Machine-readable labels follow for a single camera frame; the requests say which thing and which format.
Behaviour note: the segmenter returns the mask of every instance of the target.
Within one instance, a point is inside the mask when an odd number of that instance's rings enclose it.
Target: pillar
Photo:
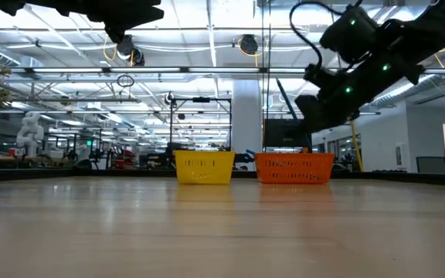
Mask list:
[[[262,151],[262,101],[257,80],[233,81],[233,150]],[[246,165],[255,171],[253,164]]]

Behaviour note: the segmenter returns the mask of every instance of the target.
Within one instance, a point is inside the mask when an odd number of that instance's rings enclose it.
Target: table surface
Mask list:
[[[445,277],[445,187],[0,182],[0,277]]]

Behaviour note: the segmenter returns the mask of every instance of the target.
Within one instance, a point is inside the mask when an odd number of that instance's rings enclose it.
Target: black robotic arm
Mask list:
[[[390,19],[382,25],[370,19],[360,7],[362,1],[350,5],[341,18],[329,26],[320,40],[325,49],[337,52],[350,67],[333,73],[319,62],[311,64],[304,78],[320,88],[318,95],[299,96],[295,102],[304,115],[302,131],[315,132],[343,124],[358,116],[358,109],[379,93],[406,77],[418,83],[425,69],[418,65],[445,47],[445,0],[439,0],[413,21]],[[301,2],[301,5],[321,2]],[[306,42],[301,34],[292,29]],[[353,65],[361,63],[350,73]]]

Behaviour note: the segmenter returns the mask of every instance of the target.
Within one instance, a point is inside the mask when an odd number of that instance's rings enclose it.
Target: orange basket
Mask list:
[[[334,154],[255,154],[256,174],[265,184],[325,184]]]

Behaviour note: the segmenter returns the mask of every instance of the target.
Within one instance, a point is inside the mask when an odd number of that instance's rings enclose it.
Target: white robot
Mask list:
[[[39,126],[39,113],[28,112],[22,119],[22,129],[16,135],[16,146],[18,147],[16,156],[27,154],[28,158],[34,158],[37,155],[37,141],[44,139],[44,128]]]

